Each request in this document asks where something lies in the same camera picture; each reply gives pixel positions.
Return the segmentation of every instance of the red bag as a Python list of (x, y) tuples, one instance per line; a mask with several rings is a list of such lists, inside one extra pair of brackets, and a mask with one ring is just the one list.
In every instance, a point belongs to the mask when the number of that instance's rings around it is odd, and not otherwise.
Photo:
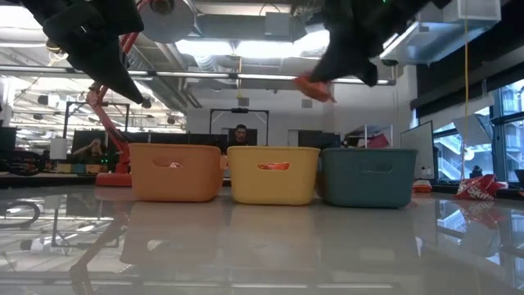
[(497, 182), (495, 175), (484, 175), (462, 180), (455, 197), (459, 200), (494, 200), (497, 191), (506, 187), (506, 184)]
[(492, 201), (455, 201), (454, 203), (460, 206), (460, 211), (466, 220), (485, 225), (488, 229), (497, 229), (497, 223), (506, 220), (504, 213), (495, 207), (495, 202)]

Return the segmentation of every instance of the ceiling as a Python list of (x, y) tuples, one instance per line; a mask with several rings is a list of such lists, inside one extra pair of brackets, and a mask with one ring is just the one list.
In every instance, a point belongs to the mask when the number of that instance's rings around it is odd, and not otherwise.
[[(191, 28), (192, 32), (181, 42), (167, 44), (153, 42), (140, 34), (129, 54), (130, 70), (239, 71), (242, 68), (242, 72), (247, 74), (299, 75), (314, 68), (328, 45), (326, 31), (307, 34), (303, 20), (289, 15), (292, 8), (296, 11), (296, 6), (291, 7), (296, 1), (277, 0), (272, 1), (272, 4), (261, 0), (187, 2), (192, 4), (195, 12), (196, 23)], [(267, 35), (266, 12), (277, 11), (287, 14), (291, 24), (287, 35), (275, 38)], [(182, 29), (177, 25), (171, 27)], [(50, 53), (43, 46), (45, 39), (41, 26), (24, 8), (0, 7), (0, 64), (69, 67), (66, 57)], [(230, 53), (240, 54), (242, 58), (231, 57)], [(207, 59), (205, 62), (211, 62), (210, 67), (202, 63), (203, 58)], [(391, 69), (380, 66), (379, 71), (381, 79), (391, 78)], [(92, 83), (85, 77), (71, 76), (66, 79), (47, 75), (6, 75), (2, 77), (2, 82), (4, 88), (10, 85), (8, 88), (15, 93), (15, 116), (11, 121), (13, 125), (57, 134), (61, 134), (63, 129), (65, 101), (82, 102), (82, 93), (86, 93)], [(148, 126), (153, 131), (179, 132), (184, 130), (183, 113), (187, 109), (237, 106), (236, 80), (155, 77), (136, 80), (135, 83), (145, 97), (152, 98), (151, 109), (144, 109), (111, 91), (106, 100), (130, 103), (129, 126), (136, 130)], [(294, 92), (293, 95), (287, 95), (287, 99), (273, 94), (277, 91), (291, 93), (287, 91), (295, 90), (291, 82), (245, 80), (240, 85), (257, 102), (265, 100), (263, 105), (269, 104), (276, 109), (301, 110), (301, 99), (304, 98), (301, 94)], [(62, 102), (40, 105), (37, 102), (39, 95), (59, 97)], [(124, 123), (124, 118), (120, 115), (124, 108), (110, 107), (106, 111), (111, 114), (117, 127)], [(37, 113), (41, 113), (43, 119), (34, 119)], [(84, 113), (71, 117), (69, 124), (74, 126), (71, 131), (74, 128), (101, 128), (98, 122), (88, 119), (90, 115)], [(167, 125), (170, 115), (175, 115), (175, 125)]]

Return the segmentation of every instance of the orange object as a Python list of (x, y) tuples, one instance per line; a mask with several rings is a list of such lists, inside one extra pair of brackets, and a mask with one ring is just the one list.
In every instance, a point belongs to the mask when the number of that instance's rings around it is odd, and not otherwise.
[(105, 165), (86, 165), (85, 170), (89, 174), (98, 174), (101, 172), (107, 172), (107, 166)]
[(131, 143), (133, 191), (143, 201), (207, 202), (224, 180), (218, 147)]
[(270, 163), (257, 165), (261, 170), (288, 170), (289, 163)]
[(130, 188), (131, 174), (129, 173), (99, 173), (96, 186)]
[(335, 98), (329, 91), (329, 84), (323, 82), (312, 83), (309, 76), (302, 75), (293, 80), (296, 87), (306, 96), (319, 102), (335, 102)]

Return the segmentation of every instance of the wall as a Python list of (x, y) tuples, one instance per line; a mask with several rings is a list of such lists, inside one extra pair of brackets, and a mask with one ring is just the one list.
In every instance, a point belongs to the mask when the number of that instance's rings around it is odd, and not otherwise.
[[(212, 133), (221, 134), (223, 128), (235, 128), (238, 124), (244, 124), (249, 129), (258, 130), (258, 144), (265, 145), (266, 117), (260, 113), (260, 118), (255, 113), (233, 114), (231, 112), (214, 113)], [(187, 131), (192, 133), (209, 133), (209, 109), (193, 109), (187, 111)], [(289, 130), (321, 130), (322, 117), (316, 114), (296, 114), (270, 112), (269, 115), (269, 145), (287, 146)]]
[[(492, 106), (494, 98), (492, 93), (488, 93), (482, 98), (472, 98), (468, 103), (468, 114), (471, 115), (476, 111), (482, 110), (486, 107)], [(430, 114), (420, 118), (420, 124), (433, 121), (433, 129), (439, 129), (440, 127), (447, 125), (453, 121), (453, 119), (462, 118), (466, 115), (465, 103), (448, 107), (444, 110)]]
[(409, 129), (412, 111), (409, 102), (416, 98), (416, 67), (406, 66), (396, 86), (335, 86), (335, 131), (346, 134), (361, 125), (393, 125), (393, 143), (400, 133)]
[[(300, 108), (305, 98), (298, 91), (242, 90), (250, 98), (250, 109), (269, 110), (269, 144), (287, 146), (289, 130), (322, 130), (345, 134), (361, 125), (394, 125), (394, 143), (398, 135), (409, 128), (412, 112), (409, 102), (416, 98), (416, 68), (406, 66), (396, 86), (337, 84), (334, 96), (337, 103), (314, 103), (312, 109)], [(187, 111), (186, 129), (192, 133), (209, 133), (210, 108), (237, 107), (237, 92), (213, 92), (199, 89), (195, 95), (205, 108)], [(258, 129), (258, 144), (265, 144), (265, 114), (214, 114), (212, 132), (221, 134), (223, 128), (244, 124)]]

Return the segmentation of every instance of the person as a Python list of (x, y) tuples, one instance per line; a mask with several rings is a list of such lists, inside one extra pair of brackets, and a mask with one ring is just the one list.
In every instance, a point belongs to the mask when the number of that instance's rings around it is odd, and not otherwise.
[(247, 142), (247, 127), (243, 124), (239, 124), (237, 125), (237, 128), (235, 128), (235, 138), (229, 141), (228, 148), (246, 145), (249, 145)]
[(88, 146), (73, 152), (73, 157), (79, 158), (85, 164), (100, 164), (105, 154), (105, 149), (102, 141), (99, 138), (95, 138)]

